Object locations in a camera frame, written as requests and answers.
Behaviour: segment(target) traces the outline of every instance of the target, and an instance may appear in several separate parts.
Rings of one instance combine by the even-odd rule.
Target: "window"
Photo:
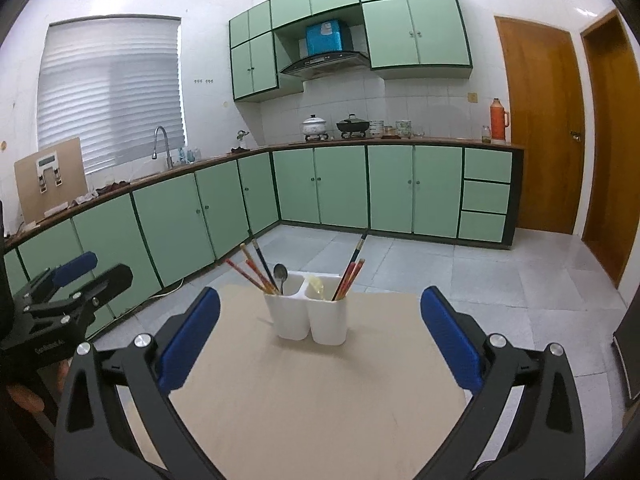
[[[170,149],[184,146],[179,26],[128,16],[51,25],[38,82],[38,148],[80,137],[91,173],[150,156],[159,125]]]

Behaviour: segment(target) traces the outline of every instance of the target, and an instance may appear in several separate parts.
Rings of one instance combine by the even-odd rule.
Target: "cardboard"
[[[349,296],[347,339],[334,347],[278,338],[259,290],[222,288],[220,320],[170,400],[226,478],[406,480],[452,430],[465,396],[418,297]],[[161,465],[133,402],[126,412]]]
[[[44,177],[47,190],[40,193],[36,161],[53,152],[58,154],[62,184],[56,186],[53,170],[46,170]],[[45,211],[63,202],[71,203],[75,198],[88,193],[79,137],[64,140],[18,160],[14,164],[14,171],[20,207],[26,224],[40,222],[44,219]]]

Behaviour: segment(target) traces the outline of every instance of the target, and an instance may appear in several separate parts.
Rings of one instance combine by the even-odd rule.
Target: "kitchen countertop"
[[[481,142],[480,140],[475,139],[446,139],[446,138],[437,138],[437,137],[425,137],[425,138],[413,138],[413,139],[332,139],[332,140],[322,140],[317,142],[292,142],[290,144],[272,144],[269,146],[263,146],[260,148],[256,148],[254,150],[249,150],[248,152],[243,153],[227,153],[226,155],[220,155],[213,158],[207,158],[206,160],[200,160],[198,162],[194,162],[193,164],[187,164],[184,166],[178,166],[173,168],[172,170],[163,171],[161,173],[152,174],[143,178],[139,178],[137,180],[133,180],[128,186],[124,186],[120,189],[105,193],[93,200],[89,200],[88,202],[84,202],[82,204],[73,206],[71,208],[65,209],[60,213],[53,215],[47,219],[41,221],[35,228],[30,231],[20,232],[15,234],[5,240],[5,251],[8,252],[13,248],[17,247],[19,244],[27,241],[30,238],[33,238],[35,235],[40,232],[46,230],[47,228],[53,227],[60,222],[65,221],[68,218],[71,218],[87,209],[91,209],[97,205],[100,205],[104,202],[108,202],[114,198],[122,196],[124,194],[133,192],[137,189],[141,189],[146,186],[151,186],[153,184],[157,184],[158,182],[162,182],[164,180],[169,180],[170,178],[174,178],[176,176],[181,176],[188,173],[193,173],[197,170],[202,170],[204,168],[209,168],[210,166],[215,166],[217,164],[222,164],[224,162],[228,162],[230,160],[236,160],[238,158],[244,158],[246,156],[257,155],[259,153],[268,153],[268,152],[279,152],[281,150],[295,150],[300,148],[325,148],[329,146],[362,146],[362,145],[395,145],[395,144],[424,144],[424,145],[443,145],[443,146],[469,146],[469,147],[484,147],[491,148],[494,150],[523,150],[523,146],[519,146],[516,144],[486,144]]]

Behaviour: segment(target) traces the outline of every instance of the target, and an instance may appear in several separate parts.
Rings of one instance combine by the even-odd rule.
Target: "pot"
[[[317,136],[326,131],[326,121],[315,114],[300,124],[300,132],[306,136]]]
[[[339,121],[336,126],[344,134],[363,134],[369,129],[369,121],[359,119],[355,114],[349,114],[349,118]]]

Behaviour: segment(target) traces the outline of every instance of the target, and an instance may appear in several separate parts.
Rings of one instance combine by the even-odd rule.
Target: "spoon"
[[[284,282],[286,282],[287,278],[289,277],[287,267],[285,267],[283,264],[276,264],[276,266],[273,267],[273,277],[276,279],[276,281],[280,282],[280,293],[284,294],[284,292],[282,291],[282,287],[284,286]]]

